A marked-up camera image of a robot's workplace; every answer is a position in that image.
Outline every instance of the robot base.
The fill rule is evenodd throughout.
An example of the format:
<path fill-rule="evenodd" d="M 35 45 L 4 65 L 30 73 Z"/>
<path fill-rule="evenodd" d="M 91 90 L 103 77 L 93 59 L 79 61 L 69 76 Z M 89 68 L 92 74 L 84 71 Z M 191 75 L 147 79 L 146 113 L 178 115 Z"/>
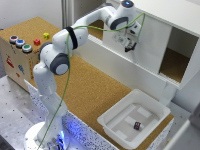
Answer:
<path fill-rule="evenodd" d="M 25 134 L 24 138 L 24 150 L 37 150 L 39 142 L 35 140 L 35 137 L 37 136 L 38 132 L 42 128 L 42 126 L 45 124 L 45 122 L 40 122 L 38 124 L 35 124 L 32 126 Z M 69 145 L 70 139 L 65 137 L 65 145 Z M 49 148 L 44 145 L 41 145 L 41 147 L 38 150 L 49 150 Z"/>

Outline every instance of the open cabinet compartment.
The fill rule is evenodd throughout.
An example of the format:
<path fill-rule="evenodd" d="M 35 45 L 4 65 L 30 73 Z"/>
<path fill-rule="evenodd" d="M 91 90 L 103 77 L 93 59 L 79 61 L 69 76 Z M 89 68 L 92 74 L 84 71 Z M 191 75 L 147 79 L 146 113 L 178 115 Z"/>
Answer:
<path fill-rule="evenodd" d="M 198 37 L 172 27 L 160 74 L 181 83 Z"/>
<path fill-rule="evenodd" d="M 108 136 L 126 149 L 136 149 L 169 115 L 170 109 L 135 89 L 98 118 Z M 140 122 L 139 130 L 134 129 Z"/>

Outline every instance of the small black object in bin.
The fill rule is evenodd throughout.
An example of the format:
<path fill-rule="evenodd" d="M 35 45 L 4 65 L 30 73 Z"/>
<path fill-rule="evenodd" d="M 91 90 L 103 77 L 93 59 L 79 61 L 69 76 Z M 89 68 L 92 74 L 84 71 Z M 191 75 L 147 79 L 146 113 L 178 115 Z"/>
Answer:
<path fill-rule="evenodd" d="M 135 122 L 134 129 L 135 130 L 139 130 L 140 129 L 140 125 L 141 125 L 141 123 Z"/>

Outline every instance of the brown work surface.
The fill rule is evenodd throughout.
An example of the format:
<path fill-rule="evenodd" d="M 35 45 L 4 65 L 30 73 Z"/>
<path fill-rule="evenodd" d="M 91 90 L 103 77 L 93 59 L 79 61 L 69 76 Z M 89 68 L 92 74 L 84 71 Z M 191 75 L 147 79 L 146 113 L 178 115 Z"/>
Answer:
<path fill-rule="evenodd" d="M 55 76 L 58 85 L 57 93 L 61 97 L 67 77 L 67 73 L 62 76 Z M 34 80 L 31 80 L 30 83 L 36 86 Z M 131 89 L 83 61 L 78 56 L 71 58 L 71 75 L 64 98 L 65 103 L 72 113 L 119 149 L 123 148 L 104 133 L 103 127 L 97 122 L 97 118 L 129 92 L 131 92 Z M 137 150 L 146 149 L 172 119 L 173 116 L 169 115 Z"/>
<path fill-rule="evenodd" d="M 169 48 L 165 52 L 160 72 L 181 82 L 190 59 Z"/>
<path fill-rule="evenodd" d="M 101 20 L 97 20 L 94 23 L 90 24 L 90 26 L 98 27 L 101 29 L 103 29 L 103 25 L 104 25 L 104 23 Z M 88 32 L 89 32 L 89 34 L 97 37 L 98 39 L 103 40 L 103 31 L 97 30 L 94 28 L 88 28 Z"/>
<path fill-rule="evenodd" d="M 37 52 L 42 44 L 51 42 L 52 36 L 59 31 L 60 29 L 56 26 L 36 17 L 0 31 L 0 37 L 9 42 L 10 36 L 17 35 L 19 39 L 25 40 L 26 44 L 32 46 L 33 52 Z M 43 36 L 46 32 L 50 34 L 48 40 Z M 40 39 L 41 45 L 34 45 L 34 39 Z"/>

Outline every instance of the box with colored knobs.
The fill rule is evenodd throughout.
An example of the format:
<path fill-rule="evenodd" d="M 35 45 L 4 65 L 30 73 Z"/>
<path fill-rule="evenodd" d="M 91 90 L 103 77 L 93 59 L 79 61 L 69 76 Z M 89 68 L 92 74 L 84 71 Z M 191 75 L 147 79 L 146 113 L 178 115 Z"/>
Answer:
<path fill-rule="evenodd" d="M 25 90 L 28 89 L 24 79 L 33 79 L 33 67 L 39 63 L 40 46 L 50 42 L 58 31 L 59 28 L 39 17 L 0 31 L 0 50 L 6 74 Z"/>

